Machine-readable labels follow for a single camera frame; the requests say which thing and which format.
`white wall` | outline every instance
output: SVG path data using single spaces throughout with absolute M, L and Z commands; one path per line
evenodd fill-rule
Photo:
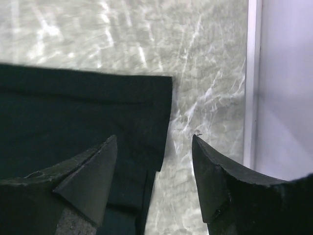
M 256 170 L 313 172 L 313 0 L 263 0 Z

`black trousers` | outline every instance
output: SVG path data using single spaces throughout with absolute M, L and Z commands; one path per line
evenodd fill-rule
M 97 235 L 144 234 L 171 102 L 170 77 L 0 65 L 0 179 L 24 177 L 116 135 L 116 167 Z

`white marble surface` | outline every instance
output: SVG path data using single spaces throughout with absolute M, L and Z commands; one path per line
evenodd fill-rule
M 0 60 L 175 77 L 147 235 L 205 235 L 194 133 L 242 161 L 247 0 L 2 0 Z

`dark green fabric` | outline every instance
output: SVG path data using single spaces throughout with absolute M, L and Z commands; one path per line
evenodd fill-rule
M 154 182 L 147 172 L 161 169 L 171 102 L 170 77 L 0 65 L 0 179 L 24 177 L 116 135 L 108 200 L 115 212 L 107 210 L 103 227 L 123 235 L 112 224 L 123 217 L 143 228 Z

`marble floor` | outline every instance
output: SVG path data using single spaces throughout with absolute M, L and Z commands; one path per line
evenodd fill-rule
M 205 235 L 191 163 L 201 137 L 241 162 L 247 0 L 2 0 L 0 61 L 175 78 L 147 235 Z

